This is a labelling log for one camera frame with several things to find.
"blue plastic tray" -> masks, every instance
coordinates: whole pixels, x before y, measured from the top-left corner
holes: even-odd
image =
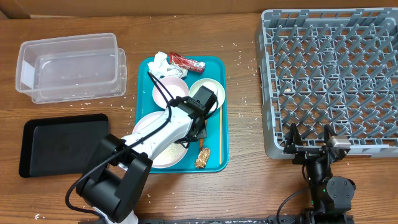
[[[188,76],[184,81],[190,88],[193,83],[202,78],[212,78],[222,84],[226,90],[225,67],[224,63],[216,57],[212,56],[197,56],[188,57],[197,61],[205,62],[206,68],[202,74],[195,72],[188,72]],[[153,62],[154,58],[145,59],[139,66],[138,83],[137,83],[137,109],[136,109],[136,123],[145,115],[155,112],[163,111],[157,106],[152,98],[152,89],[154,84],[148,77],[148,63]],[[223,138],[222,138],[222,163],[220,165],[220,110],[217,110],[207,122],[207,138],[204,146],[211,150],[209,161],[206,168],[196,169],[195,160],[199,154],[198,142],[191,142],[185,157],[172,167],[164,169],[152,168],[152,174],[164,173],[191,173],[191,172],[219,172],[223,170],[229,159],[228,151],[228,116],[227,116],[227,97],[224,101],[223,107]]]

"clear plastic container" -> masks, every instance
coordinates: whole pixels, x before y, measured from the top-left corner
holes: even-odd
[[[114,34],[90,34],[24,42],[16,90],[34,103],[122,96],[127,66]]]

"wall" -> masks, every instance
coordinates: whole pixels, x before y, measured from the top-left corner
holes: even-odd
[[[262,12],[265,9],[398,7],[397,0],[1,0],[10,18]]]
[[[8,19],[8,17],[6,15],[4,15],[4,13],[2,13],[2,11],[0,11],[0,20],[1,19]]]

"chopstick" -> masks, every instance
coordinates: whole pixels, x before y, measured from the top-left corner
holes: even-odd
[[[220,165],[223,162],[223,107],[220,107]]]

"crumpled napkin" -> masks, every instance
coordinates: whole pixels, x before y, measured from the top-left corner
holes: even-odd
[[[154,61],[148,63],[148,67],[149,71],[158,79],[164,77],[185,78],[188,73],[188,70],[185,68],[180,68],[176,65],[170,65],[167,62],[167,54],[163,52],[158,52],[155,55]]]

